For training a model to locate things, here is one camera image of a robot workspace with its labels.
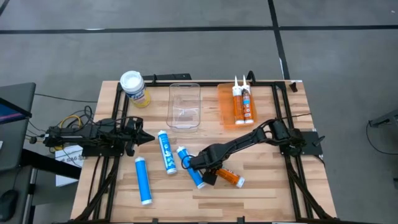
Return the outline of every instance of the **transparent plastic bin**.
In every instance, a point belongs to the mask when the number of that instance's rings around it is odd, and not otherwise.
[[[200,85],[171,84],[167,125],[175,132],[197,131],[200,124],[200,107]]]

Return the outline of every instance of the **white paper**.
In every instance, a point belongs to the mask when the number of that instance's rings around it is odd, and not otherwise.
[[[66,162],[67,164],[70,164],[73,166],[83,167],[84,159],[81,156],[82,150],[83,150],[83,148],[78,145],[68,146],[63,150],[55,151],[55,159],[58,161]],[[64,177],[61,175],[55,176],[55,185],[57,187],[62,187],[62,186],[65,186],[65,185],[68,185],[68,184],[71,184],[71,183],[74,183],[77,181],[78,180],[76,180],[76,179]]]

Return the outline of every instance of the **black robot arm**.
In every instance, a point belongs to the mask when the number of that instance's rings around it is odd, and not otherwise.
[[[43,143],[47,147],[78,144],[83,156],[121,156],[124,151],[134,155],[134,145],[152,141],[155,137],[146,133],[142,118],[130,116],[124,128],[113,119],[102,119],[79,128],[49,127]]]
[[[264,130],[266,126],[269,127],[269,131]],[[291,147],[303,147],[305,145],[299,129],[288,130],[282,120],[270,119],[250,133],[235,140],[225,144],[208,146],[199,152],[199,155],[190,158],[190,167],[194,170],[216,171],[222,168],[223,161],[227,160],[231,154],[262,142],[273,146],[290,145]]]

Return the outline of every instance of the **blue and white tube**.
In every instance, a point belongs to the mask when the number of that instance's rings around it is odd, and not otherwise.
[[[145,159],[143,157],[137,157],[136,170],[141,204],[149,205],[152,203],[152,195],[150,194],[147,167],[145,164]]]
[[[182,164],[184,165],[184,167],[189,167],[189,160],[191,159],[191,157],[188,154],[187,148],[185,146],[178,147],[177,154],[182,160]],[[192,168],[188,168],[187,170],[198,189],[201,189],[206,185],[206,183],[204,183],[203,179],[201,178],[199,171],[193,170]]]
[[[167,137],[166,131],[159,131],[157,133],[159,139],[160,150],[163,154],[164,166],[166,167],[167,174],[175,174],[177,168],[174,163],[172,148],[169,143],[169,137]]]

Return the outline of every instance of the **orange plastic tray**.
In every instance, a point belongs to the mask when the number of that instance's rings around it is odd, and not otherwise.
[[[257,111],[254,104],[253,96],[250,95],[250,102],[252,102],[253,120],[251,124],[235,124],[234,115],[234,100],[232,95],[232,87],[234,83],[219,84],[217,86],[218,103],[220,104],[221,124],[225,129],[243,128],[253,126],[257,123]]]

